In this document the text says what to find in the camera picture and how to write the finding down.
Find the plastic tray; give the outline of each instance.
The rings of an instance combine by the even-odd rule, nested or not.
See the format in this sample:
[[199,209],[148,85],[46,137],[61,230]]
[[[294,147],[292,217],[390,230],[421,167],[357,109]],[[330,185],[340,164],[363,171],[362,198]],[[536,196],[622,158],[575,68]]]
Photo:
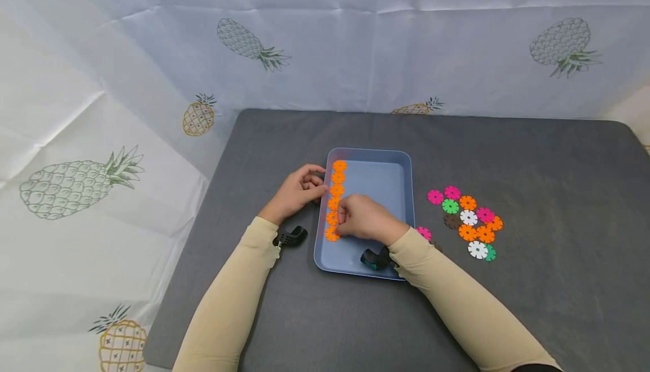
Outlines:
[[[383,205],[398,219],[410,226],[415,226],[413,200],[413,174],[411,158],[403,151],[337,148],[330,151],[327,158],[325,184],[332,185],[332,163],[337,160],[347,162],[345,170],[345,193],[367,195]],[[394,279],[402,281],[397,272],[389,266],[384,270],[372,270],[360,259],[367,248],[375,253],[381,251],[382,245],[374,240],[358,239],[353,236],[341,237],[335,242],[325,238],[328,224],[330,195],[322,197],[318,230],[314,247],[314,261],[322,270],[335,273],[356,274],[359,276]]]

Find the arm sleeve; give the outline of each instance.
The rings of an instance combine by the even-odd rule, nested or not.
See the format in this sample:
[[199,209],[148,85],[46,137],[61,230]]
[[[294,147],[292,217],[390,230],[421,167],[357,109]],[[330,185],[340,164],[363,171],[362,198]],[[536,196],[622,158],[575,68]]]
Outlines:
[[481,371],[512,371],[526,364],[559,368],[555,359],[495,296],[418,231],[411,228],[389,250],[399,265],[399,276],[427,296]]
[[279,258],[278,226],[256,217],[205,292],[174,372],[237,371],[269,270]]

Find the pineapple print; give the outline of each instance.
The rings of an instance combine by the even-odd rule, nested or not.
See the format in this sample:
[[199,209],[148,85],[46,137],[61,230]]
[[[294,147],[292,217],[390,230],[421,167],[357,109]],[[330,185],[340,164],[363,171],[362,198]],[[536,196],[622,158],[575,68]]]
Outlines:
[[427,115],[431,110],[441,110],[444,105],[445,103],[440,102],[437,97],[429,97],[429,101],[427,101],[427,103],[411,104],[410,106],[397,108],[397,110],[393,110],[391,114]]
[[288,65],[285,60],[291,59],[283,55],[282,50],[275,50],[274,47],[265,49],[260,39],[256,38],[250,30],[228,18],[219,21],[217,35],[219,40],[236,54],[262,61],[265,70],[282,71],[282,66]]
[[131,181],[144,172],[137,166],[142,159],[137,150],[125,154],[123,146],[105,164],[86,160],[44,167],[20,185],[20,197],[38,218],[58,220],[78,213],[106,197],[115,184],[133,189]]
[[99,366],[103,372],[141,372],[144,369],[142,350],[147,332],[137,322],[124,320],[131,305],[118,308],[108,316],[101,316],[89,332],[99,337]]
[[586,72],[590,64],[601,64],[595,60],[596,51],[585,51],[591,39],[587,22],[580,17],[568,17],[544,30],[530,44],[530,55],[539,64],[557,64],[551,77],[572,76]]
[[214,124],[214,95],[197,94],[196,102],[191,104],[183,115],[183,131],[191,137],[199,137],[208,132]]

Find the gray table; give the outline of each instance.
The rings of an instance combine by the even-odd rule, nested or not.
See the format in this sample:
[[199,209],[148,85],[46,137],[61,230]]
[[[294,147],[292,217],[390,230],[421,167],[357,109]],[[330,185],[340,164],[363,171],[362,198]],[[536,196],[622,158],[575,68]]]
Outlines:
[[[338,146],[402,150],[415,218],[567,371],[647,370],[650,159],[610,121],[336,112],[241,113],[144,350],[172,367],[194,309],[288,172]],[[456,185],[504,219],[494,262],[473,259],[427,191]],[[476,367],[407,283],[325,273],[311,238],[283,249],[244,351],[244,371],[467,371]]]

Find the orange snowflake piece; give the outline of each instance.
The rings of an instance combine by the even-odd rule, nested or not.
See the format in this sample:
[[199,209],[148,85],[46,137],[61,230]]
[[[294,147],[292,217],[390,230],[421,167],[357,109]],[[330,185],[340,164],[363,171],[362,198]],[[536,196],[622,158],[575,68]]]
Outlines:
[[492,230],[487,226],[476,228],[476,235],[478,235],[478,239],[483,243],[489,244],[494,241],[494,232],[492,232]]
[[330,195],[333,195],[334,197],[341,197],[344,192],[345,188],[340,184],[333,184],[332,187],[330,187]]
[[336,226],[330,226],[325,230],[325,238],[331,242],[336,242],[341,236],[336,234]]
[[458,235],[460,235],[462,239],[465,239],[469,242],[475,240],[476,237],[478,236],[476,235],[476,230],[474,229],[474,227],[467,224],[463,224],[462,226],[458,227]]
[[495,215],[492,222],[488,222],[486,227],[492,231],[500,231],[503,228],[503,220],[498,215]]
[[332,168],[334,171],[342,172],[348,168],[348,164],[345,160],[337,160],[336,162],[332,163]]
[[474,200],[474,197],[462,196],[458,202],[463,209],[472,211],[476,208],[476,200]]
[[343,172],[333,172],[332,173],[332,183],[342,184],[345,181],[345,173]]
[[325,218],[325,221],[327,221],[327,223],[330,226],[335,227],[339,225],[339,214],[336,211],[330,211],[329,213],[327,213],[327,217]]
[[336,211],[339,209],[339,201],[341,201],[341,197],[331,196],[330,200],[327,202],[327,206],[330,208],[330,210]]

